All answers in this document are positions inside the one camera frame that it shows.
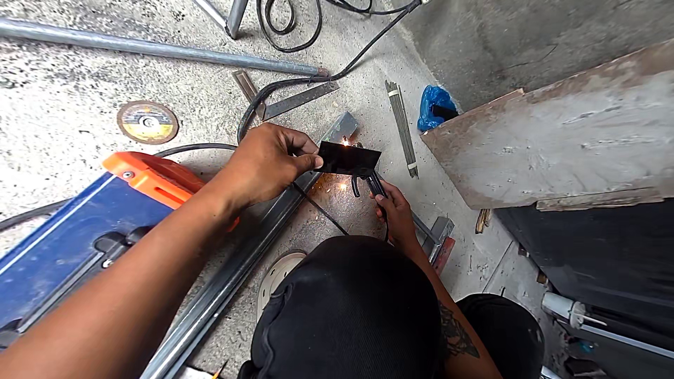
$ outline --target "metal rod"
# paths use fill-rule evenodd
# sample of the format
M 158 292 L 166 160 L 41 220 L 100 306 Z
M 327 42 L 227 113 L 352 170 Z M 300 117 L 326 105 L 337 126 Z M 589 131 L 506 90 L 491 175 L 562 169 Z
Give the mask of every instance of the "metal rod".
M 239 27 L 243 19 L 243 12 L 246 11 L 246 5 L 248 5 L 248 0 L 234 0 L 232 3 L 226 31 L 233 40 L 239 36 Z
M 227 32 L 227 19 L 208 0 L 193 0 L 196 5 L 206 12 L 223 31 Z
M 417 224 L 417 227 L 418 227 L 422 232 L 424 232 L 424 234 L 426 234 L 427 236 L 429 236 L 429 237 L 433 240 L 433 242 L 435 242 L 436 245 L 440 245 L 440 244 L 442 243 L 442 242 L 440 242 L 440 240 L 437 238 L 437 236 L 435 236 L 435 235 L 433 234 L 433 232 L 431 232 L 431 230 L 428 229 L 428 227 L 426 226 L 425 223 L 423 223 L 423 221 L 421 220 L 421 218 L 419 218 L 419 216 L 417 216 L 417 214 L 414 213 L 414 212 L 412 212 L 412 220 L 414 220 L 415 224 Z
M 28 38 L 45 42 L 67 43 L 70 45 L 82 47 L 127 51 L 130 53 L 219 63 L 237 67 L 268 69 L 272 71 L 287 72 L 290 74 L 301 74 L 308 76 L 319 75 L 318 67 L 272 61 L 269 59 L 257 57 L 247 57 L 245 55 L 193 49 L 191 47 L 164 45 L 145 40 L 84 32 L 74 29 L 57 28 L 55 26 L 34 24 L 32 22 L 25 21 L 14 21 L 8 20 L 6 18 L 0 18 L 0 36 Z
M 632 345 L 634 347 L 638 347 L 639 349 L 650 351 L 651 353 L 660 354 L 662 356 L 674 359 L 674 351 L 663 349 L 662 347 L 653 346 L 651 344 L 648 344 L 648 343 L 645 343 L 645 342 L 642 342 L 642 341 L 637 341 L 636 339 L 631 339 L 629 337 L 621 336 L 620 334 L 608 332 L 606 330 L 595 328 L 595 327 L 589 326 L 589 325 L 582 325 L 580 327 L 580 329 L 585 330 L 587 332 L 594 333 L 594 334 L 599 334 L 600 336 L 604 336 L 606 338 L 610 338 L 610 339 L 613 339 L 613 340 L 616 340 L 616 341 L 620 341 L 622 343 L 626 343 L 626 344 Z

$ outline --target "black panel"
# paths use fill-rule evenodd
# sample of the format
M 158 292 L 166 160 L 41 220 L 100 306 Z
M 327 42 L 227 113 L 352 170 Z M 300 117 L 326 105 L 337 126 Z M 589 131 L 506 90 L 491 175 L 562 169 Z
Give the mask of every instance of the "black panel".
M 495 213 L 561 295 L 602 308 L 613 332 L 674 349 L 674 200 Z

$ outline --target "steel bar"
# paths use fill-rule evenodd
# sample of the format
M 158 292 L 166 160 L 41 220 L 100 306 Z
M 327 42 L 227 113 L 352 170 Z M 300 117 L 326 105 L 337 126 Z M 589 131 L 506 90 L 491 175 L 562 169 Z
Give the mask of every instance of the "steel bar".
M 620 341 L 622 343 L 626 343 L 626 344 L 634 346 L 634 347 L 638 347 L 639 349 L 650 351 L 651 353 L 656 353 L 656 354 L 662 355 L 664 357 L 674 359 L 674 351 L 663 349 L 662 347 L 657 347 L 657 346 L 654 346 L 654 345 L 651 345 L 651 344 L 648 344 L 648 343 L 645 343 L 645 342 L 642 342 L 642 341 L 637 341 L 636 339 L 631 339 L 629 337 L 621 336 L 620 334 L 608 332 L 606 330 L 595 328 L 595 327 L 589 326 L 589 325 L 582 325 L 580 327 L 580 330 L 585 330 L 585 331 L 590 332 L 590 333 L 599 334 L 600 336 L 604 336 L 606 338 L 610 338 L 610 339 Z
M 226 31 L 233 40 L 237 39 L 239 36 L 239 27 L 241 26 L 241 20 L 243 19 L 246 5 L 248 5 L 248 0 L 234 0 L 232 3 L 232 9 L 229 12 L 229 19 L 227 20 Z
M 351 136 L 356 127 L 355 119 L 347 112 L 335 121 L 321 140 L 340 142 L 342 135 Z M 310 171 L 300 176 L 296 183 L 308 191 L 320 175 Z M 259 224 L 255 225 L 257 233 L 237 246 L 218 273 L 200 289 L 178 317 L 141 378 L 167 379 L 177 373 L 302 200 L 303 196 L 291 187 L 276 198 Z
M 257 88 L 255 88 L 255 84 L 253 84 L 251 78 L 248 77 L 246 71 L 239 69 L 234 71 L 232 76 L 234 77 L 234 81 L 239 86 L 239 89 L 241 89 L 241 92 L 243 92 L 243 96 L 245 96 L 245 98 L 248 100 L 248 103 L 252 102 L 253 98 L 257 94 Z M 264 118 L 264 112 L 266 109 L 267 104 L 265 104 L 264 101 L 261 101 L 257 108 L 255 108 L 255 114 L 259 117 L 259 119 L 262 120 Z
M 220 53 L 218 51 L 193 49 L 191 47 L 165 45 L 133 38 L 123 38 L 107 34 L 85 32 L 82 30 L 58 28 L 55 26 L 34 24 L 32 22 L 8 20 L 6 18 L 0 18 L 0 36 L 28 38 L 45 42 L 66 43 L 81 47 L 127 51 L 130 53 L 219 63 L 237 67 L 268 69 L 290 74 L 308 76 L 325 74 L 324 69 L 321 69 L 319 72 L 318 67 L 299 65 L 296 63 L 272 61 L 257 57 L 247 57 L 245 55 Z
M 300 92 L 296 95 L 292 95 L 279 101 L 278 103 L 268 105 L 267 109 L 264 111 L 263 121 L 267 121 L 268 119 L 286 113 L 291 109 L 295 109 L 300 105 L 304 105 L 309 101 L 315 100 L 337 89 L 339 89 L 339 85 L 336 82 L 327 82 L 321 84 L 320 86 L 312 87 L 304 92 Z
M 435 264 L 437 257 L 440 253 L 442 245 L 445 243 L 445 239 L 450 236 L 454 230 L 454 223 L 447 217 L 439 216 L 433 223 L 431 228 L 431 234 L 426 237 L 421 248 L 428 256 L 428 261 L 432 264 Z M 436 243 L 433 240 L 433 236 L 437 237 L 440 243 Z
M 210 3 L 208 0 L 192 0 L 196 5 L 199 5 L 199 8 L 201 8 L 207 15 L 208 17 L 211 18 L 220 28 L 224 31 L 227 32 L 227 19 L 218 11 L 213 4 Z
M 422 232 L 424 232 L 424 234 L 426 234 L 427 236 L 429 236 L 429 237 L 431 238 L 431 240 L 432 240 L 433 242 L 435 242 L 436 245 L 441 245 L 441 244 L 442 244 L 442 242 L 440 242 L 440 240 L 437 238 L 437 236 L 435 236 L 435 235 L 433 234 L 433 232 L 431 232 L 431 230 L 428 229 L 428 227 L 426 226 L 426 224 L 423 223 L 423 221 L 421 220 L 421 218 L 419 218 L 419 216 L 417 216 L 417 214 L 414 213 L 414 212 L 412 212 L 412 220 L 414 220 L 414 222 L 415 222 L 415 224 L 417 225 L 417 227 L 419 228 L 419 230 L 421 230 Z

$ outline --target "red metal piece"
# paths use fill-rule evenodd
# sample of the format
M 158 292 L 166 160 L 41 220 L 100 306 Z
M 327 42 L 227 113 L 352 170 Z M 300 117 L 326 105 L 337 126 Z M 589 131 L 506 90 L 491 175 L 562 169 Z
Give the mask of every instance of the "red metal piece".
M 450 254 L 452 253 L 452 249 L 454 249 L 455 243 L 456 240 L 451 237 L 445 238 L 445 241 L 442 243 L 440 253 L 438 253 L 435 264 L 433 265 L 433 269 L 438 276 L 440 276 L 440 273 L 445 268 L 447 261 L 450 259 Z

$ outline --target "welding cable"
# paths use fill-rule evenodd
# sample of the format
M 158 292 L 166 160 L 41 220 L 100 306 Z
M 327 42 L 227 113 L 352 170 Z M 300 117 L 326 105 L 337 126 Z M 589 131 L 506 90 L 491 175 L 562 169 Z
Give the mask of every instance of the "welding cable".
M 190 150 L 199 150 L 199 149 L 207 149 L 207 148 L 215 148 L 215 149 L 224 149 L 224 150 L 236 150 L 237 147 L 234 145 L 230 144 L 217 144 L 217 143 L 205 143 L 205 144 L 191 144 L 191 145 L 184 145 L 184 146 L 178 146 L 176 148 L 170 148 L 168 150 L 163 150 L 158 153 L 156 153 L 154 156 L 158 156 L 160 158 L 164 158 L 165 156 L 169 156 L 172 154 L 177 154 L 179 152 L 185 152 L 185 151 L 190 151 Z M 345 235 L 348 235 L 346 230 L 342 228 L 342 225 L 339 225 L 337 220 L 332 218 L 328 212 L 326 212 L 323 208 L 321 208 L 320 205 L 316 204 L 309 195 L 307 195 L 304 190 L 302 190 L 302 187 L 297 185 L 297 183 L 293 182 L 293 187 L 305 198 L 311 205 L 313 205 L 319 212 L 321 212 L 325 217 L 330 220 L 331 223 L 333 223 L 337 229 L 339 229 L 342 233 Z M 46 206 L 41 206 L 40 208 L 35 208 L 33 210 L 29 210 L 28 212 L 24 212 L 21 214 L 17 214 L 16 216 L 10 217 L 6 220 L 0 221 L 0 231 L 3 231 L 5 229 L 9 229 L 11 227 L 14 227 L 20 223 L 23 223 L 25 221 L 28 221 L 34 217 L 37 216 L 43 216 L 45 214 L 51 214 L 56 212 L 58 209 L 60 209 L 65 203 L 69 202 L 72 198 L 68 198 L 65 200 L 61 200 L 60 202 L 55 202 Z
M 294 187 L 294 188 L 295 188 L 295 189 L 296 189 L 296 190 L 297 190 L 297 191 L 298 191 L 298 192 L 299 192 L 305 199 L 307 199 L 307 201 L 308 201 L 309 203 L 311 203 L 311 205 L 313 205 L 314 208 L 316 208 L 316 209 L 317 209 L 319 212 L 321 212 L 325 217 L 327 217 L 328 220 L 330 220 L 331 223 L 335 224 L 335 226 L 337 227 L 337 229 L 339 229 L 342 233 L 344 233 L 344 235 L 348 235 L 348 232 L 347 232 L 346 230 L 344 230 L 344 228 L 342 228 L 342 225 L 339 225 L 339 223 L 337 222 L 337 220 L 335 220 L 334 218 L 332 218 L 332 216 L 330 216 L 330 213 L 326 212 L 326 210 L 324 210 L 323 208 L 321 208 L 320 205 L 316 204 L 316 202 L 313 201 L 313 200 L 309 197 L 309 195 L 307 195 L 307 193 L 304 192 L 304 190 L 302 190 L 302 187 L 300 187 L 299 185 L 297 185 L 297 183 L 295 183 L 295 182 L 293 182 L 293 187 Z
M 360 14 L 368 14 L 368 15 L 376 15 L 376 16 L 385 16 L 385 15 L 390 15 L 390 14 L 395 14 L 404 11 L 408 5 L 404 5 L 402 7 L 396 8 L 396 9 L 391 9 L 388 11 L 373 11 L 372 10 L 372 1 L 369 0 L 368 6 L 366 8 L 356 8 L 355 6 L 349 4 L 346 2 L 346 0 L 326 0 L 328 3 L 335 5 L 336 7 L 342 8 L 346 11 L 351 11 L 355 13 L 360 13 Z M 316 22 L 316 29 L 313 31 L 313 34 L 311 35 L 311 38 L 302 44 L 299 44 L 294 47 L 281 47 L 279 44 L 274 42 L 272 39 L 272 36 L 269 34 L 267 31 L 267 27 L 271 29 L 271 31 L 275 34 L 278 35 L 285 35 L 290 32 L 292 32 L 295 29 L 295 26 L 297 26 L 297 21 L 295 17 L 295 7 L 293 6 L 293 3 L 290 0 L 287 0 L 288 6 L 290 7 L 290 20 L 288 21 L 288 24 L 283 28 L 283 29 L 277 29 L 273 23 L 272 23 L 272 6 L 274 6 L 274 3 L 276 0 L 267 0 L 267 2 L 264 4 L 264 11 L 262 10 L 262 0 L 257 0 L 257 5 L 255 6 L 257 10 L 257 22 L 259 23 L 259 28 L 262 31 L 262 35 L 264 35 L 264 38 L 269 42 L 270 45 L 272 45 L 273 48 L 276 50 L 282 52 L 282 53 L 295 53 L 297 51 L 302 51 L 306 49 L 307 47 L 310 47 L 311 45 L 316 42 L 318 39 L 318 36 L 321 34 L 321 29 L 323 28 L 323 10 L 321 8 L 321 0 L 316 0 L 316 11 L 318 13 L 318 21 Z
M 243 114 L 243 117 L 241 118 L 239 122 L 239 126 L 237 127 L 237 140 L 239 143 L 241 143 L 241 140 L 243 137 L 246 135 L 246 132 L 248 132 L 248 125 L 250 121 L 252 120 L 253 112 L 255 112 L 255 109 L 257 108 L 260 103 L 265 101 L 269 95 L 271 95 L 275 90 L 279 88 L 284 88 L 288 86 L 296 86 L 297 84 L 309 84 L 309 83 L 318 83 L 318 82 L 332 82 L 334 80 L 339 80 L 342 79 L 344 76 L 346 76 L 349 72 L 351 72 L 351 69 L 358 63 L 358 61 L 363 57 L 363 55 L 372 47 L 372 45 L 375 44 L 386 32 L 391 30 L 400 20 L 402 20 L 403 17 L 407 16 L 411 11 L 413 11 L 416 7 L 418 7 L 421 4 L 421 0 L 414 0 L 408 5 L 405 6 L 405 8 L 394 18 L 384 29 L 381 30 L 370 42 L 363 47 L 360 53 L 356 55 L 356 57 L 344 67 L 344 69 L 337 74 L 334 74 L 332 76 L 312 76 L 310 78 L 295 78 L 295 79 L 285 79 L 285 80 L 279 80 L 278 82 L 272 82 L 264 86 L 260 91 L 257 92 L 255 97 L 251 99 L 250 105 L 248 108 L 246 108 L 246 111 Z
M 26 221 L 28 221 L 32 218 L 38 217 L 38 216 L 44 216 L 46 214 L 52 214 L 52 213 L 56 212 L 57 210 L 61 209 L 61 207 L 69 201 L 70 201 L 70 199 L 61 200 L 60 202 L 47 204 L 45 206 L 41 206 L 40 208 L 35 208 L 35 209 L 32 209 L 32 210 L 29 210 L 28 212 L 17 214 L 16 216 L 9 217 L 6 220 L 2 220 L 2 221 L 0 221 L 0 231 L 3 231 L 5 229 L 9 229 L 9 228 L 14 227 L 16 225 L 19 225 L 21 223 L 25 223 Z

